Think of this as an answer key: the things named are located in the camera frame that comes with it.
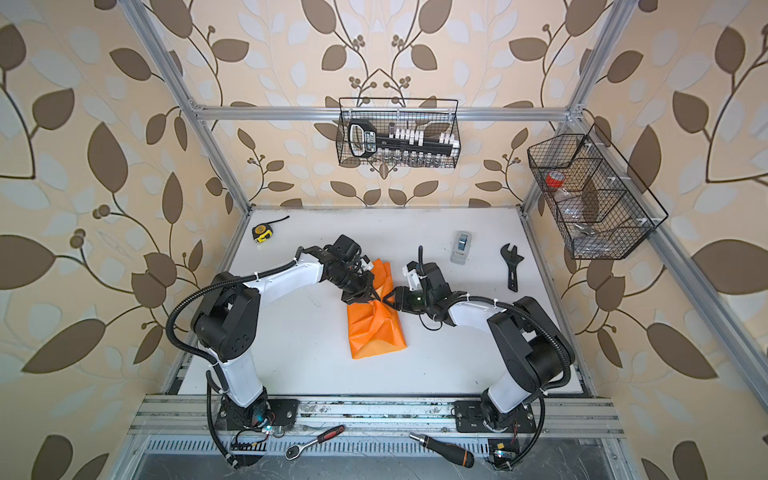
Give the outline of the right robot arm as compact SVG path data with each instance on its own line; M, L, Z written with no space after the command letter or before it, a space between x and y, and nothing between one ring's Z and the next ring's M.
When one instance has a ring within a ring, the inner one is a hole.
M396 287L382 300L399 312L474 328L493 338L504 373L481 394L483 421L493 430L507 428L519 409L571 381L573 347L530 296L508 303L423 280L416 290Z

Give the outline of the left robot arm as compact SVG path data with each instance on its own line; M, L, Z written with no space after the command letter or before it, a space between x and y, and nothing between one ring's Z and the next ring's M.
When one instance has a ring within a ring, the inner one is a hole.
M342 235L332 245L299 247L286 264L245 276L229 272L182 300L168 315L165 334L181 351L208 363L208 386L217 389L255 426L268 420L268 395L250 353L259 311L304 287L329 282L347 305L378 300L374 263Z

